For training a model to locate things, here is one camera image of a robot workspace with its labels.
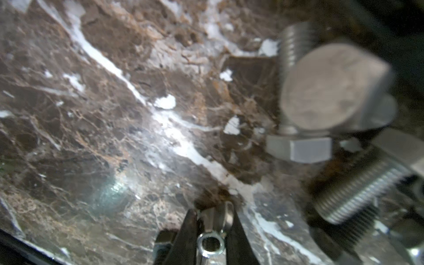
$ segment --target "threaded shank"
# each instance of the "threaded shank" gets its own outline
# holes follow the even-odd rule
[[[374,226],[378,209],[372,205],[365,207],[341,225],[330,225],[327,233],[343,248],[353,250],[358,242]]]
[[[279,37],[280,87],[282,87],[290,69],[316,46],[318,34],[311,23],[306,21],[286,27]]]
[[[359,212],[374,197],[411,174],[410,170],[380,149],[370,147],[346,175],[325,188],[314,207],[327,222],[340,224]]]

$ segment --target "marble surface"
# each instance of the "marble surface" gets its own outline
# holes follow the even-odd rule
[[[159,230],[231,199],[261,264],[331,264],[303,212],[324,165],[263,150],[278,122],[274,41],[307,12],[235,0],[0,12],[1,229],[65,264],[151,264]],[[360,250],[404,264],[387,253],[378,233]]]

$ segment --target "stone surface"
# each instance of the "stone surface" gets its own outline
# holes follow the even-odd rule
[[[257,50],[307,16],[294,10],[2,1],[1,229],[66,264],[151,264],[159,230],[231,199],[261,264],[330,264],[303,216],[323,165],[263,150],[278,80],[275,58]],[[233,81],[219,78],[225,69]],[[169,95],[174,108],[154,105]],[[240,134],[223,133],[235,115]],[[382,239],[359,254],[404,264]]]

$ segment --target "bolt head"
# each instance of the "bolt head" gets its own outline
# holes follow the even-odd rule
[[[330,137],[267,135],[266,151],[274,157],[298,163],[317,163],[331,158]]]
[[[353,250],[340,246],[333,238],[320,227],[310,227],[310,235],[319,248],[336,265],[362,265],[362,260]]]
[[[404,132],[386,128],[372,140],[371,144],[424,177],[424,141]]]
[[[355,45],[328,43],[290,69],[279,106],[301,131],[368,129],[363,119],[389,87],[391,72],[389,63]]]

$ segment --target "hexagonal bolt head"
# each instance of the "hexagonal bolt head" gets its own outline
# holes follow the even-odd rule
[[[362,260],[352,250],[344,249],[322,228],[310,227],[309,232],[318,247],[336,265],[362,265]]]
[[[411,265],[424,264],[424,226],[414,219],[403,219],[390,229],[390,242]]]
[[[371,142],[405,167],[424,177],[424,141],[404,132],[386,128]]]
[[[176,236],[176,231],[162,230],[159,232],[155,240],[155,245],[153,247],[153,260],[157,258],[159,252],[169,251],[169,249],[174,243]]]
[[[332,156],[330,137],[291,137],[267,135],[266,151],[272,156],[303,164],[329,160]]]

